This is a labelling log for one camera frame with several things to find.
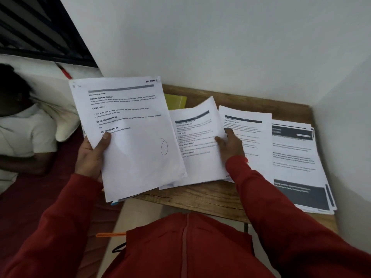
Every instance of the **printed document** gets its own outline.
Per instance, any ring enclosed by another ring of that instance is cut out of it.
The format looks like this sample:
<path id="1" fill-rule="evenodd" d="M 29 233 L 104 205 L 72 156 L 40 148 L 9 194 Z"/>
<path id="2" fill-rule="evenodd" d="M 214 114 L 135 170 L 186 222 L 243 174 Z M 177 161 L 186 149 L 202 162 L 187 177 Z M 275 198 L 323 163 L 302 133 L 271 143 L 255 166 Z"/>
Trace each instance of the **printed document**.
<path id="1" fill-rule="evenodd" d="M 225 136 L 214 98 L 210 97 L 193 108 L 171 110 L 170 117 L 188 177 L 160 189 L 228 177 L 214 139 L 215 136 Z"/>
<path id="2" fill-rule="evenodd" d="M 272 134 L 274 186 L 304 211 L 333 214 L 311 125 L 272 120 Z"/>
<path id="3" fill-rule="evenodd" d="M 273 184 L 272 114 L 219 106 L 219 115 L 223 127 L 231 128 L 242 140 L 249 166 Z"/>
<path id="4" fill-rule="evenodd" d="M 102 169 L 107 202 L 186 175 L 160 77 L 91 78 L 69 83 L 92 147 L 103 133 L 112 133 Z"/>

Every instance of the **red jacket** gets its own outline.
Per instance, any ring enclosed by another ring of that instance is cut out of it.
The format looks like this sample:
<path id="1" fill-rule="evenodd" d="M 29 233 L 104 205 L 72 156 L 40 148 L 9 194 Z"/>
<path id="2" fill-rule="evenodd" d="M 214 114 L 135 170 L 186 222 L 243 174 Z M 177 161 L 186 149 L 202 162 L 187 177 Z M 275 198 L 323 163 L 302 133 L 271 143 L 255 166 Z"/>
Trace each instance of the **red jacket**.
<path id="1" fill-rule="evenodd" d="M 235 156 L 226 164 L 271 264 L 283 277 L 371 277 L 371 256 L 297 209 Z M 42 215 L 4 277 L 75 277 L 89 216 L 102 185 L 72 175 Z M 273 277 L 253 255 L 250 235 L 190 213 L 127 232 L 127 247 L 103 277 Z"/>

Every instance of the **red sleeve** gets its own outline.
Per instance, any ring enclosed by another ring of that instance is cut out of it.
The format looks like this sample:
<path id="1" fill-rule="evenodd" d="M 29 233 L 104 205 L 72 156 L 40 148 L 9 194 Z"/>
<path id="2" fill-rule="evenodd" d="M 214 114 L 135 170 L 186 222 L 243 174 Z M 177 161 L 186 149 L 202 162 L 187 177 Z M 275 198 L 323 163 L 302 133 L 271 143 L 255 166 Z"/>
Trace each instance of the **red sleeve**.
<path id="1" fill-rule="evenodd" d="M 73 174 L 36 231 L 7 265 L 6 278 L 75 277 L 86 245 L 90 213 L 102 184 Z"/>
<path id="2" fill-rule="evenodd" d="M 243 156 L 225 165 L 243 208 L 272 266 L 286 277 L 370 277 L 371 256 L 319 224 L 257 171 Z"/>

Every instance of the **person's left hand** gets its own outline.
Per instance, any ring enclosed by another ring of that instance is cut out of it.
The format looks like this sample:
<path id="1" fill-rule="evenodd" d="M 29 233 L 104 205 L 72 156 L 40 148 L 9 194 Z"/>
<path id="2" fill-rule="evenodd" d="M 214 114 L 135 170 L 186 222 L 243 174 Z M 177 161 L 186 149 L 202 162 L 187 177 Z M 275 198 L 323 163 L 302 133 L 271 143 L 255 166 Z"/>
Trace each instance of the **person's left hand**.
<path id="1" fill-rule="evenodd" d="M 98 145 L 93 149 L 88 137 L 82 142 L 75 166 L 75 173 L 102 182 L 100 171 L 103 165 L 103 152 L 109 146 L 111 134 L 105 132 Z"/>

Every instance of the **orange strap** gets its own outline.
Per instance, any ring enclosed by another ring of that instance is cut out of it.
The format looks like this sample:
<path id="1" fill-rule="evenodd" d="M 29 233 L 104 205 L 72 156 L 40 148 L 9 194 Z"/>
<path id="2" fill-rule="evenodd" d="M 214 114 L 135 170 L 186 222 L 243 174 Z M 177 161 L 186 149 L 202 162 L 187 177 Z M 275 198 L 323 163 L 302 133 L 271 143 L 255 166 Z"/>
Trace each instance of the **orange strap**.
<path id="1" fill-rule="evenodd" d="M 119 233 L 97 233 L 96 238 L 126 236 L 126 232 Z"/>

